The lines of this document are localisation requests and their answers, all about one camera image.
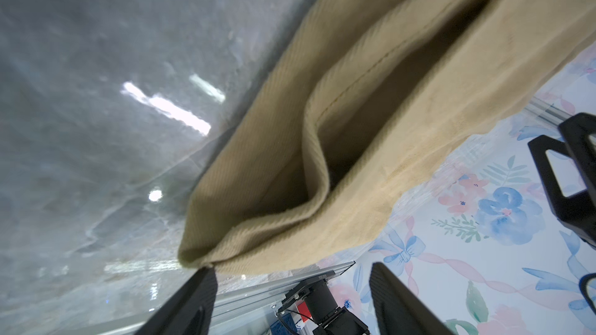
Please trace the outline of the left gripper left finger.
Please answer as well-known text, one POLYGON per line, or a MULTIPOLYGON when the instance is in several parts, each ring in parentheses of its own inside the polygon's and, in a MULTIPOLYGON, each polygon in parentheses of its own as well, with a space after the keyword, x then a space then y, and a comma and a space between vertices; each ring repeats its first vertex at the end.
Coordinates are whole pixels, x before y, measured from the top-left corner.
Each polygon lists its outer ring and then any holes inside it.
POLYGON ((136 332, 136 335, 208 334, 217 289, 215 269, 201 268, 136 332))

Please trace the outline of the khaki long pants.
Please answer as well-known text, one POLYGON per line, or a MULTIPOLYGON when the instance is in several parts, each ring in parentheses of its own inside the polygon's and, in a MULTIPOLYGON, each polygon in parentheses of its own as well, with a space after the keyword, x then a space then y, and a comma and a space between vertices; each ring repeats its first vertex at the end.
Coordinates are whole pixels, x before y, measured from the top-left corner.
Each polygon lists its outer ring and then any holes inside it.
POLYGON ((178 260, 260 275, 377 238, 595 39, 595 0, 318 0, 189 200, 178 260))

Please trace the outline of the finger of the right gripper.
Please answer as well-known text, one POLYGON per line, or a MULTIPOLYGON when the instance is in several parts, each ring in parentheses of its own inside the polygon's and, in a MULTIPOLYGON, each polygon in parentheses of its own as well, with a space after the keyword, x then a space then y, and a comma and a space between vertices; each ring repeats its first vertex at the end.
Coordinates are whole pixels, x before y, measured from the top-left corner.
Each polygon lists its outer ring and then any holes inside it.
POLYGON ((595 116, 578 113, 558 126, 560 138, 528 143, 555 217, 595 247, 595 116))

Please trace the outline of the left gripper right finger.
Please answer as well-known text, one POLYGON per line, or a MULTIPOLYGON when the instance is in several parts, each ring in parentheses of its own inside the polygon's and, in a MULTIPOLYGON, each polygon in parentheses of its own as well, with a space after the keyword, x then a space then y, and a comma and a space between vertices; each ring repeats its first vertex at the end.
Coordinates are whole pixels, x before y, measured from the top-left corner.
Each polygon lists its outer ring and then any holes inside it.
POLYGON ((369 288, 380 334, 453 334, 385 264, 372 265, 369 288))

